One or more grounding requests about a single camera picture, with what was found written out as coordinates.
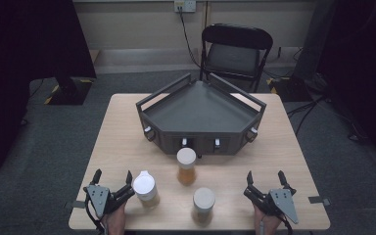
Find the black folding chair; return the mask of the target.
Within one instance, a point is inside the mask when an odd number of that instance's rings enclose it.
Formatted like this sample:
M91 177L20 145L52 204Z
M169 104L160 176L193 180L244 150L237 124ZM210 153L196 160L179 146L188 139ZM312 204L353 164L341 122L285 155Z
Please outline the black folding chair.
M200 79L214 73L246 80L256 92L272 45L272 36L260 28L229 23L208 25L202 32Z

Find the amber jar with beige lid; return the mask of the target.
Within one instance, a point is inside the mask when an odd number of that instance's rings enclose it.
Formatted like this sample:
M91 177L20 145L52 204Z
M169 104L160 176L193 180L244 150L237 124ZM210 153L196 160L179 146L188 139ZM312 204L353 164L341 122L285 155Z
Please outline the amber jar with beige lid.
M196 180L195 162L197 155L191 148L182 148L177 152L177 178L183 185L191 185Z

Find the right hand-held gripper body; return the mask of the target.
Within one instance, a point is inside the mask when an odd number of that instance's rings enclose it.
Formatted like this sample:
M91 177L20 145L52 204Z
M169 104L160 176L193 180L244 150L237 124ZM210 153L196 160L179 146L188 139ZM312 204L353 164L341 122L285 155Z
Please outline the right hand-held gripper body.
M263 213L270 216L286 216L293 223L299 223L289 189L271 189L267 194L262 194L259 190L246 188L244 195Z

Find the black curtain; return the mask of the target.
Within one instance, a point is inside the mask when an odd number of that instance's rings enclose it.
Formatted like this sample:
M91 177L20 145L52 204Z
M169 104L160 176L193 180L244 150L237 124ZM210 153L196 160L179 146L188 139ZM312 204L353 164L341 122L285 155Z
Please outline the black curtain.
M376 147L376 0L337 0L318 69Z
M0 167L34 79L94 75L72 0L0 0Z

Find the white wall socket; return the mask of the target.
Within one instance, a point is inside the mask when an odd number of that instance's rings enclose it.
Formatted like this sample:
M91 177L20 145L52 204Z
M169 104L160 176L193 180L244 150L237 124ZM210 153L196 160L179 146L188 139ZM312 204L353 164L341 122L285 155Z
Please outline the white wall socket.
M197 9L196 0L174 0L173 4L177 13L195 13Z

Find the pale jar with grey lid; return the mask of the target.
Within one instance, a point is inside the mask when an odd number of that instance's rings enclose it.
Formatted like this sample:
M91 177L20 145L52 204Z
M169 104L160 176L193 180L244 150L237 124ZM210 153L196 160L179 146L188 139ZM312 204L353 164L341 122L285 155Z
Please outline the pale jar with grey lid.
M194 221L201 225L210 223L214 203L215 193L212 189L206 187L197 189L193 195L192 217Z

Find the dark grey corner rack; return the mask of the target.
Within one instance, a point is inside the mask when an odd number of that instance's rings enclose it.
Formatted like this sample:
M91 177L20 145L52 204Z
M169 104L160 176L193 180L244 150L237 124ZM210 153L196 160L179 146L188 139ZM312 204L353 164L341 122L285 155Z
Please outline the dark grey corner rack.
M173 155L188 139L188 148L199 156L235 155L249 142L253 126L259 129L266 104L216 76L213 82L193 79L189 73L136 103L143 133L151 126L155 143ZM221 150L213 150L214 139Z

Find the jar with white spouted lid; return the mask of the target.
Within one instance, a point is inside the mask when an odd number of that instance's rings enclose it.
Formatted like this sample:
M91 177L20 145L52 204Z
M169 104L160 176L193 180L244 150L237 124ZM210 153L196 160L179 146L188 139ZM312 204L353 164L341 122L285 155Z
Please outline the jar with white spouted lid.
M133 189L144 208L153 208L160 202L155 178L148 170L142 170L133 181Z

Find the grey upright panel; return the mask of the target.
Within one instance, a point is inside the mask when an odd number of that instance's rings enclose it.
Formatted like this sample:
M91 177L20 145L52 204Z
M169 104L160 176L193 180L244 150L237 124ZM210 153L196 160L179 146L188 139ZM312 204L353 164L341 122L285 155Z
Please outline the grey upright panel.
M312 80L324 49L338 0L316 0L304 48L295 66L293 77Z

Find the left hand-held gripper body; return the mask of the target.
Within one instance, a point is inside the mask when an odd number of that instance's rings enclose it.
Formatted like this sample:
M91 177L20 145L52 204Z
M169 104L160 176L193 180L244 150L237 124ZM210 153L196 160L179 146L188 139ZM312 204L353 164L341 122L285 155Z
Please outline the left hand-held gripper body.
M84 188L84 192L98 217L116 211L135 194L130 185L125 185L114 193L107 187L88 185Z

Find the black stand base yellow tape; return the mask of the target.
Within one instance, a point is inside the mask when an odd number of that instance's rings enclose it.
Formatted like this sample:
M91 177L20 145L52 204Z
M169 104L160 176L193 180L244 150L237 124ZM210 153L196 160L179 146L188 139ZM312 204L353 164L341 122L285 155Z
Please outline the black stand base yellow tape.
M311 97L306 84L299 78L278 77L267 81L270 92L277 94L283 102L308 102Z
M91 79L74 79L57 77L58 84L54 87L45 105L82 105L93 84Z

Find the person's right hand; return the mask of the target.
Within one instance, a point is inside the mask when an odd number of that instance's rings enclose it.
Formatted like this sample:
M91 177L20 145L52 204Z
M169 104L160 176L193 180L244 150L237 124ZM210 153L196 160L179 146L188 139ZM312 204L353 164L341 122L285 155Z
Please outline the person's right hand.
M276 216L266 215L257 206L254 206L254 211L256 235L275 235L281 220Z

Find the left black rotary knob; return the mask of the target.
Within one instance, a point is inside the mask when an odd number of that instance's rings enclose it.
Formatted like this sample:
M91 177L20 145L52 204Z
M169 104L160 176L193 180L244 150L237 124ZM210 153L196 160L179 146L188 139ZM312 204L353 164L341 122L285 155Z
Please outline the left black rotary knob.
M145 135L146 139L150 142L154 141L155 138L156 138L155 130L151 126L147 126L144 129L144 135Z

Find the person's left hand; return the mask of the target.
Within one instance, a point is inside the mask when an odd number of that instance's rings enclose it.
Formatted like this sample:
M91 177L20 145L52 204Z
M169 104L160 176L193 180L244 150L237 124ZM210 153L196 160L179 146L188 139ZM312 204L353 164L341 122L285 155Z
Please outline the person's left hand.
M121 205L112 213L106 214L102 218L104 235L124 235L125 233L125 205Z

